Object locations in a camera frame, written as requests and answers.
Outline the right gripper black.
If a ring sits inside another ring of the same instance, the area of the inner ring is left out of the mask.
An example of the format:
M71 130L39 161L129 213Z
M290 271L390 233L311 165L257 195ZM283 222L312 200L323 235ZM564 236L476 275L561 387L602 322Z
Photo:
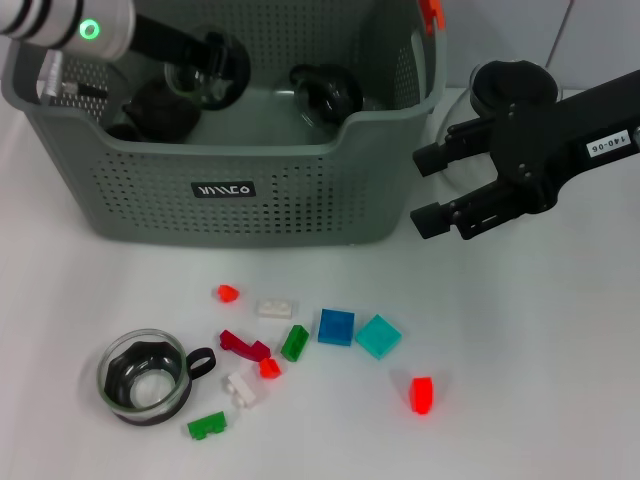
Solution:
M638 71L558 103L516 105L495 121L478 118L452 125L443 144L413 153L421 175L488 152L492 136L498 179L448 203L413 210L410 218L423 239L452 227L462 239L472 239L525 213L547 211L574 177L637 154L638 129Z

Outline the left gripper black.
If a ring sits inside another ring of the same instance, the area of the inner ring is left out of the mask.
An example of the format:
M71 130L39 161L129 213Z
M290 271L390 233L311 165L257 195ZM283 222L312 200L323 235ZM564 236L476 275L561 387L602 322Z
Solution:
M230 35L212 32L206 40L137 14L130 50L159 62L177 65L216 65L234 45Z

